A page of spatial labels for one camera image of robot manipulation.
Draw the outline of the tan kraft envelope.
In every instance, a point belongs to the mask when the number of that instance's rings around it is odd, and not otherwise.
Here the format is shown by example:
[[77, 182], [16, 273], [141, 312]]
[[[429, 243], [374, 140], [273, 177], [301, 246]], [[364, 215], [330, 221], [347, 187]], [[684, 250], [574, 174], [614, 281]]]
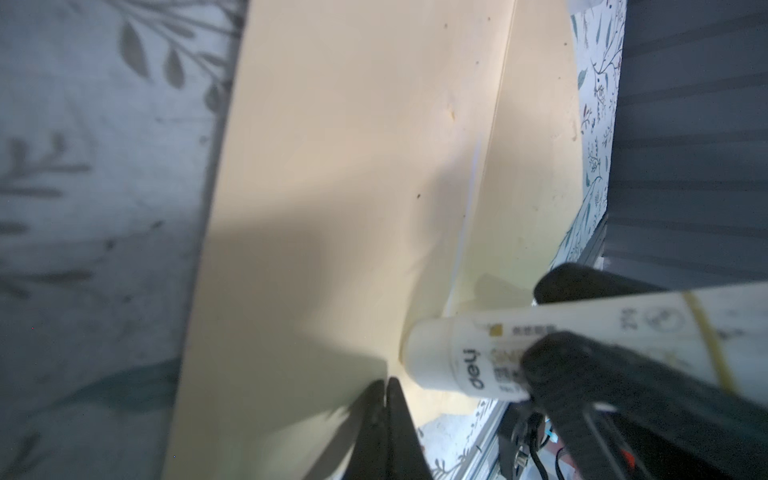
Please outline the tan kraft envelope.
[[253, 1], [163, 475], [324, 479], [422, 318], [527, 306], [583, 198], [563, 1]]

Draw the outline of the white glue stick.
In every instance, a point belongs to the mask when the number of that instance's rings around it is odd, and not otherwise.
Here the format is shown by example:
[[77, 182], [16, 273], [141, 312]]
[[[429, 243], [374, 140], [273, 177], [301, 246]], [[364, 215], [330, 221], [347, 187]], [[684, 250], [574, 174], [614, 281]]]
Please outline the white glue stick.
[[543, 371], [586, 369], [584, 348], [619, 347], [758, 404], [767, 402], [764, 282], [469, 313], [417, 322], [402, 346], [419, 386], [520, 402]]

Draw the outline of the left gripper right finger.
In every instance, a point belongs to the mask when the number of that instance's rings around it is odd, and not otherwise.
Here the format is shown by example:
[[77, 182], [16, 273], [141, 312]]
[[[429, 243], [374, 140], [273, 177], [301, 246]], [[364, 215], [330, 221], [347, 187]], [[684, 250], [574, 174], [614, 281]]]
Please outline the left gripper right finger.
[[387, 381], [387, 454], [385, 478], [432, 480], [400, 381]]

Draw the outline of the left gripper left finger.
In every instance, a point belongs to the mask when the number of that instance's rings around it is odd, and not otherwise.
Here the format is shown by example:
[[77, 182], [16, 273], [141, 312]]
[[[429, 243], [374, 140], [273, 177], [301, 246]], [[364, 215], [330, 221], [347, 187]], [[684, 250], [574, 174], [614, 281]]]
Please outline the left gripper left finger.
[[374, 381], [363, 395], [364, 409], [344, 480], [383, 479], [386, 473], [385, 382]]

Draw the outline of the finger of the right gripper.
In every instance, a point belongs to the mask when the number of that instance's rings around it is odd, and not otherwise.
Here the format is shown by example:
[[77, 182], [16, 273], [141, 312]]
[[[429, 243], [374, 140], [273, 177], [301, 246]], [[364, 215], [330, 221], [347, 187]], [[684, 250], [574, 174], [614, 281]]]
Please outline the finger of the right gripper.
[[570, 332], [520, 367], [584, 479], [767, 476], [767, 411], [751, 401]]
[[533, 290], [538, 305], [665, 292], [666, 289], [577, 263], [564, 263], [544, 275]]

